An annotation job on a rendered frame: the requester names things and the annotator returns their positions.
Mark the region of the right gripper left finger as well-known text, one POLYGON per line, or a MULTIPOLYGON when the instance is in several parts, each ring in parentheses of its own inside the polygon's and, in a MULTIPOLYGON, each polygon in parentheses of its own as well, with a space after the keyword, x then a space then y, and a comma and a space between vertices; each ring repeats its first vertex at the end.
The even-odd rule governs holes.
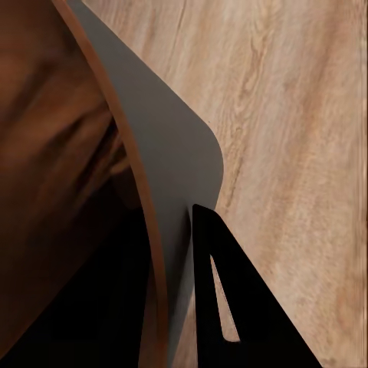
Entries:
POLYGON ((150 259, 141 206, 115 225, 0 368, 137 368, 150 259))

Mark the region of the trash can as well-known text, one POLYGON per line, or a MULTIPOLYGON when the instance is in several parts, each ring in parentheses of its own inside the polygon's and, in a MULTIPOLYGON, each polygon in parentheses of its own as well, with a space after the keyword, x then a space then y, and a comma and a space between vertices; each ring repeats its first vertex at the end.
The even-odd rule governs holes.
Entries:
POLYGON ((81 0, 0 0, 0 361, 128 212, 151 259, 137 368, 173 368, 215 211, 209 125, 81 0))

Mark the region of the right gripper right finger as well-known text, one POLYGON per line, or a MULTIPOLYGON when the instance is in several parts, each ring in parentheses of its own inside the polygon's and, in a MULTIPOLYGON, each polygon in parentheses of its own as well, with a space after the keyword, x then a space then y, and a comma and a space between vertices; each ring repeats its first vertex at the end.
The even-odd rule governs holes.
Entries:
POLYGON ((192 206, 198 368, 323 368, 218 213, 192 206), (241 342, 223 338, 210 255, 241 342))

